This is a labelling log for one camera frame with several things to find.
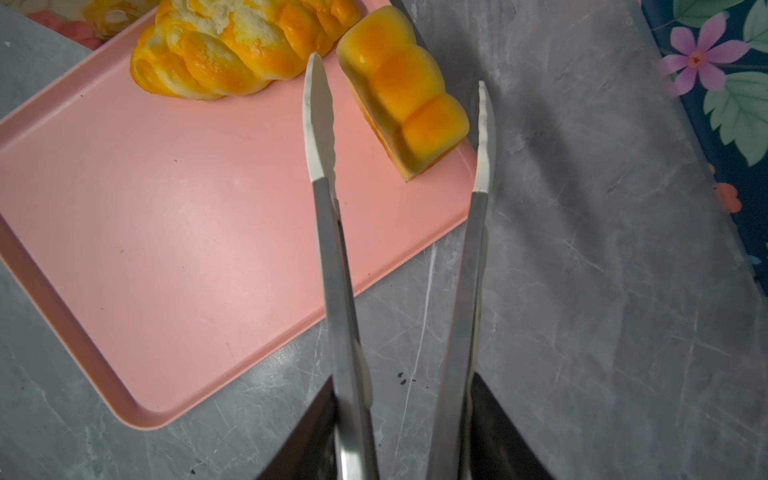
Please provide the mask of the pink silicone tray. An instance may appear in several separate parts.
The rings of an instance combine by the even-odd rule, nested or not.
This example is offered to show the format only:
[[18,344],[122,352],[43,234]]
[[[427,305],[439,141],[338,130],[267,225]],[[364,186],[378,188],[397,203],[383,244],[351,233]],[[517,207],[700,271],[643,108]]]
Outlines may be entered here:
[[304,82],[129,73],[147,14],[1,123],[1,256],[113,414],[162,428],[324,314]]

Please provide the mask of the steel tongs with white tips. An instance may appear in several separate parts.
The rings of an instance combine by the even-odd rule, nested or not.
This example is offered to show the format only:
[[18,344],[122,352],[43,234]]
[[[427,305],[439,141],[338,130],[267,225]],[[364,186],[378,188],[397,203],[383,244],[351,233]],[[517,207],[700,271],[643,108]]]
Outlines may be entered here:
[[[475,183],[428,460],[427,476],[430,479],[464,479],[470,472],[471,386],[486,267],[485,221],[496,161],[495,114],[485,82],[479,82],[478,93]],[[316,53],[310,55],[305,73],[302,124],[316,212],[325,315],[334,350],[332,380],[337,400],[337,464],[343,479],[376,479],[379,474],[370,414],[372,388],[360,344],[335,192],[333,99],[323,60]]]

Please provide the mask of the yellow toast loaf bread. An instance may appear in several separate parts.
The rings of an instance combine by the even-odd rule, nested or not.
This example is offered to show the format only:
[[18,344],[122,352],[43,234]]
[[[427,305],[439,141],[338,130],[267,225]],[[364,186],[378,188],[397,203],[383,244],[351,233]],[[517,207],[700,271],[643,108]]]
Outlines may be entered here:
[[464,108],[447,93],[435,59],[417,44],[396,7],[370,11],[344,34],[336,53],[364,117],[404,181],[466,138]]

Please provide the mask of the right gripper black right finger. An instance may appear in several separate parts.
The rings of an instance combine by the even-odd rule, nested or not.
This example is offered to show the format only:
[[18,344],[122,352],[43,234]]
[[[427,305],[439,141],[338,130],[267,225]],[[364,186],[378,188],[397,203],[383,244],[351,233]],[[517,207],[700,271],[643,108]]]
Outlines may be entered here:
[[469,472],[472,479],[553,480],[479,373],[471,389]]

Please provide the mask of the long braided bread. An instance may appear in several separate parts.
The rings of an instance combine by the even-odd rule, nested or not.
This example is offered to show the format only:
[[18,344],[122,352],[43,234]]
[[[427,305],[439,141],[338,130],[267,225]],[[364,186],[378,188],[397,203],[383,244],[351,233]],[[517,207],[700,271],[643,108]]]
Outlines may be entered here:
[[132,52],[143,90],[195,100],[255,94],[300,75],[361,18],[356,2],[163,1]]

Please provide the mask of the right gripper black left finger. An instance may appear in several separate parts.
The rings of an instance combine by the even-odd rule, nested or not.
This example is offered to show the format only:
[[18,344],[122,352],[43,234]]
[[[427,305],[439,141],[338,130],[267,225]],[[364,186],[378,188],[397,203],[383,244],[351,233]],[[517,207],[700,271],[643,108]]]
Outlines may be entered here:
[[257,480],[337,479],[336,410],[329,377]]

